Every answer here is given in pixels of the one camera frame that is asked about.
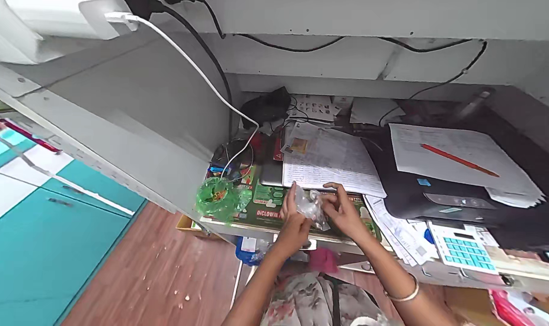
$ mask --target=floral dress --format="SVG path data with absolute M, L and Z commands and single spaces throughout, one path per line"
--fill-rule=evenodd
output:
M 260 326 L 338 326 L 333 324 L 333 286 L 318 273 L 285 279 L 277 285 Z M 336 293 L 341 326 L 394 325 L 358 286 L 336 285 Z

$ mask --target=laminate floor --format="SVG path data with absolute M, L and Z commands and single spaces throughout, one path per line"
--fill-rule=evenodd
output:
M 238 272 L 235 247 L 176 230 L 180 216 L 148 203 L 63 325 L 220 325 Z M 343 269 L 333 276 L 364 288 L 387 317 L 400 320 L 376 276 Z M 445 305 L 443 287 L 423 286 Z

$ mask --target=clear plastic packet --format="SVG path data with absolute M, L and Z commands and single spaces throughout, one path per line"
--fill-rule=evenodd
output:
M 295 193 L 296 210 L 308 219 L 312 219 L 317 230 L 327 231 L 330 229 L 327 217 L 322 211 L 321 193 L 317 190 L 310 190 L 308 195 L 298 184 Z
M 250 263 L 258 263 L 260 264 L 262 262 L 262 259 L 266 255 L 266 252 L 270 249 L 272 244 L 266 240 L 257 239 L 256 240 L 256 251 L 250 258 Z

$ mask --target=orange pen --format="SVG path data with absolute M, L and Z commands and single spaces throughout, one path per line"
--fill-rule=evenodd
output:
M 461 164 L 467 166 L 468 168 L 476 169 L 480 172 L 483 172 L 483 173 L 491 175 L 491 176 L 500 177 L 498 174 L 495 174 L 495 173 L 493 173 L 492 171 L 490 171 L 488 169 L 484 169 L 483 167 L 480 167 L 479 165 L 473 164 L 472 162 L 468 162 L 465 159 L 459 158 L 459 157 L 457 157 L 455 155 L 452 155 L 448 152 L 444 152 L 444 151 L 442 151 L 440 149 L 437 149 L 433 146 L 430 146 L 430 145 L 427 145 L 427 144 L 421 144 L 421 147 L 423 147 L 424 149 L 429 150 L 431 152 L 434 152 L 438 155 L 441 155 L 443 157 L 446 157 L 448 159 L 452 159 L 452 160 L 454 160 L 458 163 L 461 163 Z

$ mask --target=gold bangle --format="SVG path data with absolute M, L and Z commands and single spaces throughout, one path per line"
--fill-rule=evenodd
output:
M 415 277 L 415 275 L 409 273 L 409 275 L 411 275 L 411 277 L 413 277 L 413 280 L 415 281 L 415 290 L 413 291 L 413 293 L 411 293 L 409 296 L 406 296 L 404 298 L 401 298 L 401 299 L 398 299 L 398 298 L 394 298 L 392 296 L 390 296 L 387 291 L 383 291 L 383 293 L 385 293 L 385 295 L 391 299 L 391 301 L 395 301 L 395 302 L 405 302 L 405 301 L 409 301 L 411 299 L 414 299 L 417 294 L 419 293 L 419 282 L 417 282 L 417 278 Z

